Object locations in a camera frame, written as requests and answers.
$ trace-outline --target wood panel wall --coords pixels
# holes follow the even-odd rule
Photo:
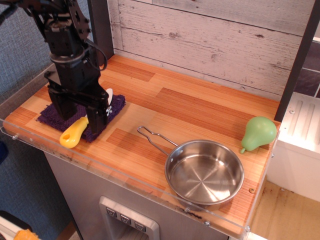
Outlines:
[[[280,100],[315,0],[107,0],[116,54]]]

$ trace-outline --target purple sponge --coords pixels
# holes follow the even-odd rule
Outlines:
[[[108,122],[110,123],[118,113],[124,108],[126,105],[126,99],[123,95],[113,95],[111,101],[111,109],[112,112],[109,113]],[[76,120],[81,117],[84,117],[86,113],[86,108],[82,105],[77,104],[77,113],[69,118],[67,121],[64,121],[58,114],[53,104],[47,106],[42,112],[40,112],[40,116],[37,118],[37,121],[47,124],[61,132],[67,130]],[[93,134],[89,126],[83,131],[81,136],[82,139],[85,139],[89,143],[95,140],[100,133],[103,131],[102,129],[99,133]]]

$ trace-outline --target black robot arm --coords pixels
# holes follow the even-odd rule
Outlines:
[[[76,104],[86,107],[89,126],[99,133],[108,123],[108,94],[99,85],[100,69],[96,46],[88,39],[91,32],[76,0],[0,0],[9,5],[1,14],[8,18],[17,7],[33,17],[50,48],[49,57],[56,72],[45,74],[48,92],[59,115],[67,120],[76,112]],[[104,56],[103,69],[107,67]]]

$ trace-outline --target green pear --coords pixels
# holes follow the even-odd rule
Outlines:
[[[245,135],[241,141],[243,149],[241,154],[252,151],[262,145],[275,140],[277,136],[276,125],[264,116],[256,116],[248,121],[245,127]]]

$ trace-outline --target stainless steel pan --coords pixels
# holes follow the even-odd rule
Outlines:
[[[176,146],[175,149],[167,153],[141,129],[167,140]],[[177,145],[145,126],[139,126],[137,131],[167,155],[164,166],[166,180],[182,199],[202,208],[218,207],[228,203],[240,190],[244,168],[237,155],[226,146],[211,140],[191,140]]]

